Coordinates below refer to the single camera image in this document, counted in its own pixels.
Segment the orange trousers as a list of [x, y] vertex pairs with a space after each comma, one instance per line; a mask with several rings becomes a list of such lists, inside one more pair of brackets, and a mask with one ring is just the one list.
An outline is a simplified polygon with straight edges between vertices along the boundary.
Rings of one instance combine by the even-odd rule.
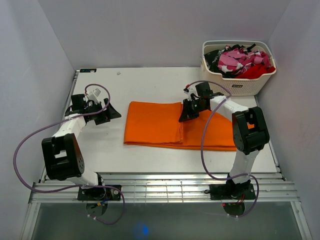
[[129, 104], [124, 144], [171, 149], [234, 152], [232, 122], [205, 110], [199, 117], [179, 122], [183, 105], [132, 101]]

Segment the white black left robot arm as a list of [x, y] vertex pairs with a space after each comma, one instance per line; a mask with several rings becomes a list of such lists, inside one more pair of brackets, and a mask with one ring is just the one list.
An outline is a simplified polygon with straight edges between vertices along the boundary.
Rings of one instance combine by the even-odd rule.
[[114, 107], [104, 98], [106, 108], [93, 92], [86, 99], [84, 94], [71, 96], [71, 106], [64, 114], [64, 122], [58, 131], [41, 142], [46, 174], [50, 180], [69, 180], [80, 185], [82, 193], [95, 200], [103, 199], [107, 190], [101, 176], [85, 167], [77, 138], [88, 122], [96, 125], [110, 122], [121, 117]]

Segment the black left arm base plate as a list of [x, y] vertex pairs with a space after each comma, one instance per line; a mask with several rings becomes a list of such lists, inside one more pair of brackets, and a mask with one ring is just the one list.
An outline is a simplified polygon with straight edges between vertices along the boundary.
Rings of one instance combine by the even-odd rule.
[[121, 199], [121, 185], [111, 185], [111, 188], [79, 188], [78, 201], [119, 201]]

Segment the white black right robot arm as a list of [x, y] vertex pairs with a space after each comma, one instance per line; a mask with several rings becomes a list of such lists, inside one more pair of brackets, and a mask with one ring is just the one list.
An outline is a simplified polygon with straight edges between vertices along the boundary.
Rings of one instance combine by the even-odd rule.
[[236, 147], [232, 169], [222, 184], [211, 184], [205, 191], [211, 200], [253, 200], [258, 188], [251, 181], [252, 167], [260, 151], [270, 141], [263, 111], [260, 107], [247, 107], [231, 100], [231, 93], [213, 92], [210, 81], [198, 80], [184, 88], [187, 98], [182, 102], [179, 122], [194, 120], [200, 113], [210, 110], [232, 123], [232, 138]]

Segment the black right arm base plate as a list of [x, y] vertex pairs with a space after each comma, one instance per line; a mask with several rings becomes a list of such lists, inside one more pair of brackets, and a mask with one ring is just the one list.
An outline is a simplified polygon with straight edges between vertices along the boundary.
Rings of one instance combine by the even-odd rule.
[[253, 184], [231, 186], [228, 184], [210, 184], [208, 193], [211, 200], [254, 200], [256, 193]]

